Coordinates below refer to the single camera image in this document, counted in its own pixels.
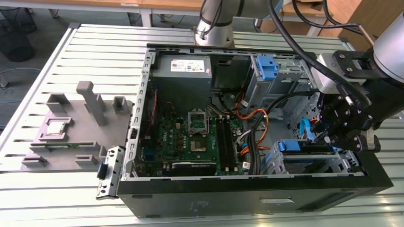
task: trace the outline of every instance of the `gray robot arm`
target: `gray robot arm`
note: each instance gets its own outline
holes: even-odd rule
[[[200,22],[195,29],[195,41],[201,46],[231,46],[233,44],[233,17],[263,18],[269,14],[271,0],[205,0]],[[283,0],[272,0],[276,10]]]

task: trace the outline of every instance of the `slotted metal table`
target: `slotted metal table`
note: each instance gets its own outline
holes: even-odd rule
[[[339,39],[296,36],[316,54],[349,49]],[[19,173],[21,159],[45,118],[51,93],[81,100],[76,84],[89,80],[104,100],[136,101],[147,43],[192,45],[185,29],[81,25],[69,28],[0,136],[0,226],[404,226],[404,121],[388,119],[376,131],[377,154],[395,184],[324,212],[199,218],[137,219],[123,201],[95,200],[96,173]],[[235,32],[236,47],[289,50],[279,35]]]

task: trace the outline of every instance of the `trash bin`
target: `trash bin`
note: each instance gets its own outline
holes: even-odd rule
[[[13,62],[25,61],[35,54],[27,35],[7,20],[0,20],[0,52]]]
[[[31,8],[11,8],[11,7],[1,7],[0,12],[5,17],[9,24],[16,28],[20,29],[21,32],[31,33],[36,31],[36,23],[31,16]]]

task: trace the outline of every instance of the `white sticker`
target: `white sticker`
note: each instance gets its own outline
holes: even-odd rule
[[[249,169],[249,166],[251,166],[249,162],[243,162],[243,169]]]
[[[244,107],[247,107],[248,106],[248,102],[245,102],[243,99],[241,99],[241,105],[244,106]]]
[[[121,6],[135,6],[135,7],[139,7],[139,4],[121,3],[120,5]]]
[[[203,60],[172,60],[172,72],[204,72]]]
[[[263,204],[271,204],[271,203],[295,203],[291,199],[261,199],[260,202]]]

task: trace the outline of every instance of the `green circuit board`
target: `green circuit board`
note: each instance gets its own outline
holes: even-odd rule
[[[237,137],[241,131],[241,121],[239,119],[229,121],[232,139]],[[204,118],[193,118],[192,128],[204,128]],[[188,118],[164,117],[157,127],[156,139],[156,161],[160,162],[213,162],[216,163],[217,175],[240,175],[241,168],[237,163],[236,151],[236,171],[229,169],[223,171],[220,167],[220,152],[217,143],[216,118],[208,119],[208,134],[199,133],[192,136],[188,134]]]

